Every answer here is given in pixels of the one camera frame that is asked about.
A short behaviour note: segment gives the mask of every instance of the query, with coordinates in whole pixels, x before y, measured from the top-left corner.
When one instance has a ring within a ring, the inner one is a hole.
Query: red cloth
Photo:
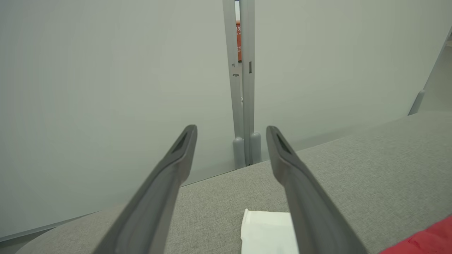
[[[381,252],[381,254],[450,253],[452,253],[452,216]]]

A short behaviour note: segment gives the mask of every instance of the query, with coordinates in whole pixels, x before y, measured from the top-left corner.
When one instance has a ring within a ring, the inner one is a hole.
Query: gray floor
[[[49,230],[44,230],[41,232],[24,235],[22,237],[14,238],[8,241],[0,242],[0,254],[14,254],[16,253],[22,246],[26,245],[29,241],[35,239],[36,237],[44,234]]]
[[[419,111],[452,111],[452,47],[445,47],[439,56]]]

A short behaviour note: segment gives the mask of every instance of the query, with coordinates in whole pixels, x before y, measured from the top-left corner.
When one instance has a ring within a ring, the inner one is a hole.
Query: gray cushion
[[[298,152],[378,253],[452,212],[452,113],[418,113]],[[245,208],[288,212],[269,161],[180,188],[166,253],[240,253]],[[121,211],[53,229],[18,254],[88,254]]]

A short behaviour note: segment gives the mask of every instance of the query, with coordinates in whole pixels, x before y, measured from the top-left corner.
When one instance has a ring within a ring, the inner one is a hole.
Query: folded edge of white cloth
[[[298,254],[298,245],[288,212],[245,209],[241,228],[242,254]]]

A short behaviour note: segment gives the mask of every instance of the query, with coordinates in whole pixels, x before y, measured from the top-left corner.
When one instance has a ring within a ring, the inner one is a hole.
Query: translucent partition
[[[186,184],[233,170],[221,1],[2,1],[0,119],[2,240],[126,202],[188,124]]]
[[[275,125],[298,151],[406,116],[450,10],[449,0],[255,1],[254,131]]]

